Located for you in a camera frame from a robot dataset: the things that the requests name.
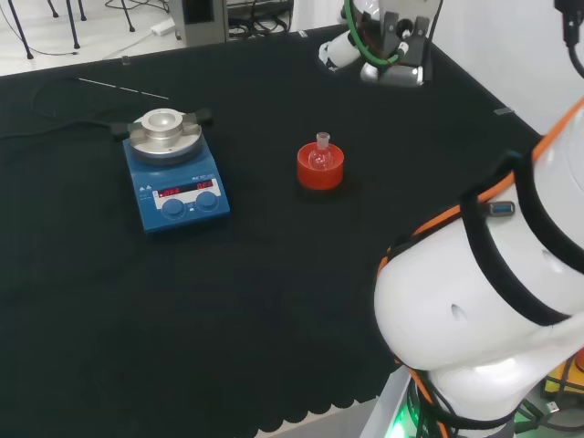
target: white wall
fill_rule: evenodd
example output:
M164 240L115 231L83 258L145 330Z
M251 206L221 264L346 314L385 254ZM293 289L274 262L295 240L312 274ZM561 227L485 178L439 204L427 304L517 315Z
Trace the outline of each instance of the white wall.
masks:
M342 0L296 0L299 29L336 23ZM584 95L553 0L444 0L434 42L535 130ZM578 52L584 62L584 42Z

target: green cable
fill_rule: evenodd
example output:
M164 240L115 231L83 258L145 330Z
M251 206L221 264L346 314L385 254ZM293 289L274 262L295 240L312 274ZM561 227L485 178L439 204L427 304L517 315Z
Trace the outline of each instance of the green cable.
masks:
M357 33L357 28L355 27L355 23L353 22L353 14L350 7L351 0L345 0L345 15L347 16L347 23L349 24L349 31L350 35L353 37L355 41L355 45L359 49L359 52L371 63L379 67L386 67L390 66L392 62L397 61L398 56L395 55L388 59L380 59L378 57L373 56L373 54L365 47L362 41L359 38L359 34Z

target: red led display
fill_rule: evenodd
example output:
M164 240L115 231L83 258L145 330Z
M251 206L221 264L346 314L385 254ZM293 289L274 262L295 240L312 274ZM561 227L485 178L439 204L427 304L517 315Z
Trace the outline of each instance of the red led display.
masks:
M202 190L213 187L213 180L206 180L200 182L193 182L192 184L181 185L179 187L170 187L168 189L161 189L158 191L159 198L166 198L174 194L192 192L193 190Z

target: chair leg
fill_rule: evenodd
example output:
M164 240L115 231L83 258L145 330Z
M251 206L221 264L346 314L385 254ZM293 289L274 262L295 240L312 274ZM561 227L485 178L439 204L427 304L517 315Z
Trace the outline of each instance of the chair leg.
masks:
M83 12L83 3L79 0L79 11L81 12L81 21L87 21L87 17L85 16L85 12Z
M69 12L69 23L71 23L71 32L73 32L73 47L80 48L79 42L77 41L77 32L75 30L75 21L73 21L73 11L71 11L71 0L67 0L67 12Z
M58 18L58 14L57 11L55 10L55 7L53 6L53 3L51 2L51 0L47 0L48 1L48 5L51 6L51 11L53 11L53 18Z
M26 49L26 57L28 59L33 59L33 54L30 53L30 48L28 48L28 43L26 42L25 33L22 31L22 27L20 26L20 20L18 20L18 15L16 14L15 6L12 4L12 0L8 0L8 4L10 5L10 10L12 11L12 15L16 21L16 27L18 27L18 32L20 33L20 39L22 40L22 44L25 45Z
M134 26L131 25L130 14L128 14L128 9L126 8L126 2L124 2L124 0L121 0L121 5L123 6L124 12L126 13L126 18L128 18L128 24L130 25L130 31L134 32L136 29L134 29Z

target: black strap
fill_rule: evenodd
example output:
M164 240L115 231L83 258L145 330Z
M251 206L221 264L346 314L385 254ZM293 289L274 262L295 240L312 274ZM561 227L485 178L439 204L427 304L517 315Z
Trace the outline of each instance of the black strap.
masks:
M430 404L420 393L419 388L418 400L420 400L420 410L421 412L424 412L426 417L432 418L437 422L441 422L446 427L450 427L452 429L488 431L490 429L495 429L497 427L503 426L504 424L507 424L515 417L516 413L515 409L513 412L503 418L481 422L478 420L471 420L470 418L459 417L458 415L444 411L440 406Z
M584 251L558 228L539 199L530 153L516 162L513 172L519 207L532 233L557 259L584 274Z
M517 313L539 326L552 326L568 319L568 315L537 299L513 274L493 241L476 194L466 195L460 207L474 259L499 296Z

